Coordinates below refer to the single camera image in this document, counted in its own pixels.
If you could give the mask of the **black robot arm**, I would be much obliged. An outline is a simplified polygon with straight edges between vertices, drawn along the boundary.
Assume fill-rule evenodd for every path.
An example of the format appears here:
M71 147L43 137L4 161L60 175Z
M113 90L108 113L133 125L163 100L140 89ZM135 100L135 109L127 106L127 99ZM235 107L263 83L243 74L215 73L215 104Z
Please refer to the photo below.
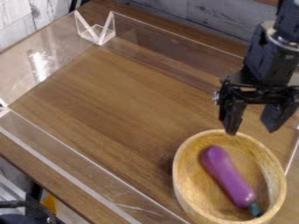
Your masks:
M299 0L279 0L276 19L256 26L241 69L225 77L213 101L224 130L239 131L247 105L261 104L260 120L279 130L299 109L299 85L289 80L299 66Z

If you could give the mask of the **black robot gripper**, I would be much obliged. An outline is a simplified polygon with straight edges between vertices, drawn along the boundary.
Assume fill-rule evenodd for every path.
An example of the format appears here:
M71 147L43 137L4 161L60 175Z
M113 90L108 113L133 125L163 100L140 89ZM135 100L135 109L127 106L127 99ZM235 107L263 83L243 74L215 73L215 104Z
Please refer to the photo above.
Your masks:
M297 100L281 101L297 89L288 86L297 65L299 33L284 31L272 21L263 22L256 26L241 69L221 80L213 95L228 135L237 133L247 104L267 104L261 123L269 132L280 129L299 109Z

